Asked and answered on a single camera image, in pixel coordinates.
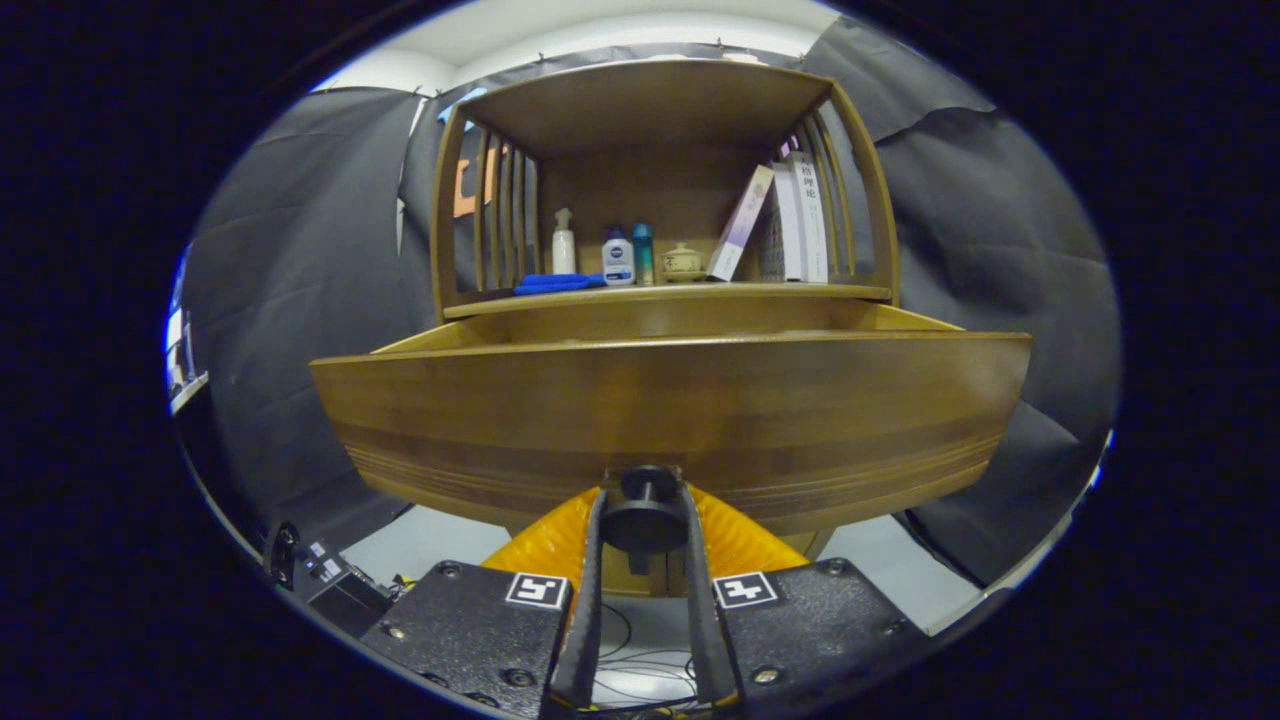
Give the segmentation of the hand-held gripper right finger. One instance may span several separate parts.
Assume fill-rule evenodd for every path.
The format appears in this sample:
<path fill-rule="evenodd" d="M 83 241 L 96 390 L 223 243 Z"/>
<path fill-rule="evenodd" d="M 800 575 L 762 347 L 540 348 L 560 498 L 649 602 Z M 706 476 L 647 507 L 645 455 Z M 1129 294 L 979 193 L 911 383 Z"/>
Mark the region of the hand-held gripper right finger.
<path fill-rule="evenodd" d="M 698 703 L 714 714 L 808 714 L 925 657 L 925 633 L 849 560 L 713 577 L 698 502 L 685 575 Z"/>

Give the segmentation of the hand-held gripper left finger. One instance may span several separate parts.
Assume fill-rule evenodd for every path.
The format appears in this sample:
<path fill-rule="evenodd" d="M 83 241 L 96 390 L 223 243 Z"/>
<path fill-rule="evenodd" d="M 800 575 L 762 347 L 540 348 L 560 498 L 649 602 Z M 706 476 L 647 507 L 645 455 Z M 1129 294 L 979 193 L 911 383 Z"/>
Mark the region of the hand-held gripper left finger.
<path fill-rule="evenodd" d="M 434 691 L 511 717 L 573 719 L 593 703 L 602 643 L 607 493 L 586 491 L 526 529 L 566 570 L 444 560 L 361 637 Z"/>

